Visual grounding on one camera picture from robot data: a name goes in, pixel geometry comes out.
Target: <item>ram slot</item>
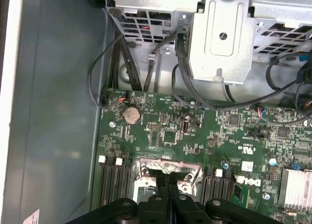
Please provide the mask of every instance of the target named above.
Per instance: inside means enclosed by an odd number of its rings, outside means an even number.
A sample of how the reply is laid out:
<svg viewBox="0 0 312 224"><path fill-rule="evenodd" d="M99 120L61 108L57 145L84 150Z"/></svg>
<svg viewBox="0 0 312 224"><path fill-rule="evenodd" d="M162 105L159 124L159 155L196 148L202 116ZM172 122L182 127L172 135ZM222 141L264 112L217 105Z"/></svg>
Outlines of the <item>ram slot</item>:
<svg viewBox="0 0 312 224"><path fill-rule="evenodd" d="M127 197L129 193L129 187L130 187L130 179L131 179L131 169L132 169L132 162L130 159L125 159L124 164L122 166L122 172L120 174L121 178L118 185L119 190L119 198Z"/></svg>

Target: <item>blue capacitor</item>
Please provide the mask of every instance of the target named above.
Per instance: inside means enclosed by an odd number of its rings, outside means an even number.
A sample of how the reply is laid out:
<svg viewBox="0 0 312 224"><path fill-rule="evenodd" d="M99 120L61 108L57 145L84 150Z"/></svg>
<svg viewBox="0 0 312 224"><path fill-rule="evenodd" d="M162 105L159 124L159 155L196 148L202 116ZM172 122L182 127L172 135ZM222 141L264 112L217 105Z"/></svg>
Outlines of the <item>blue capacitor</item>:
<svg viewBox="0 0 312 224"><path fill-rule="evenodd" d="M226 161L222 161L221 165L222 165L223 169L228 169L230 167L229 164Z"/></svg>
<svg viewBox="0 0 312 224"><path fill-rule="evenodd" d="M300 170L300 165L298 163L292 163L292 168L295 170Z"/></svg>

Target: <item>chip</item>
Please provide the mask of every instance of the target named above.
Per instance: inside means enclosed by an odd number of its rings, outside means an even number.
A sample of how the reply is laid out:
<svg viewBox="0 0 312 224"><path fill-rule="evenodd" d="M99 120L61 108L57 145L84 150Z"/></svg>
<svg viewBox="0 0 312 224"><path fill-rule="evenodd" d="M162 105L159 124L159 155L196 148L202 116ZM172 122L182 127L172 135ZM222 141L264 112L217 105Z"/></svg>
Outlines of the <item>chip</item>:
<svg viewBox="0 0 312 224"><path fill-rule="evenodd" d="M239 124L239 116L238 115L230 115L229 125L238 126Z"/></svg>
<svg viewBox="0 0 312 224"><path fill-rule="evenodd" d="M168 143L168 144L176 144L176 132L175 131L165 131L163 142Z"/></svg>
<svg viewBox="0 0 312 224"><path fill-rule="evenodd" d="M279 127L277 131L277 137L287 138L289 132L289 128Z"/></svg>
<svg viewBox="0 0 312 224"><path fill-rule="evenodd" d="M238 186L238 185L235 185L234 186L234 196L236 196L237 198L240 199L240 193L242 192L242 189Z"/></svg>

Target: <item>heatsink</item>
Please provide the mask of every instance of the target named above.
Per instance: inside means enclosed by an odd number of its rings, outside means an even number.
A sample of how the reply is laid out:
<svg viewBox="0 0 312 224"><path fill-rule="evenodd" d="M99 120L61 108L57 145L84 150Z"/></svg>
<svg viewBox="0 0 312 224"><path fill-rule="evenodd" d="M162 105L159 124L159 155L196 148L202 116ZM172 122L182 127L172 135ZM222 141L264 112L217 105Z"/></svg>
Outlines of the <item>heatsink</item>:
<svg viewBox="0 0 312 224"><path fill-rule="evenodd" d="M312 172L283 169L278 203L284 208L311 210Z"/></svg>

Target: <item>capacitor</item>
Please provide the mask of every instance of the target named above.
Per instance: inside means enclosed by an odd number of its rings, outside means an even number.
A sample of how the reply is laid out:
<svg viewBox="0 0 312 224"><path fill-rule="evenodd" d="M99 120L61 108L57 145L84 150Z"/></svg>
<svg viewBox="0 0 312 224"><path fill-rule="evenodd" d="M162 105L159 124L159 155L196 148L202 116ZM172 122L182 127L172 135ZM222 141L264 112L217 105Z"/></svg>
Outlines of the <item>capacitor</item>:
<svg viewBox="0 0 312 224"><path fill-rule="evenodd" d="M229 163L228 162L226 162L226 161L222 161L221 162L221 165L222 165L222 168L223 169L228 169L230 166L229 166Z"/></svg>
<svg viewBox="0 0 312 224"><path fill-rule="evenodd" d="M270 166L276 166L277 160L275 157L267 157L266 158L266 163L268 163Z"/></svg>
<svg viewBox="0 0 312 224"><path fill-rule="evenodd" d="M136 107L128 107L124 112L123 112L123 119L126 121L128 124L136 124L140 121L141 119L141 112L139 109Z"/></svg>
<svg viewBox="0 0 312 224"><path fill-rule="evenodd" d="M300 165L298 163L292 163L291 166L294 170L300 170Z"/></svg>

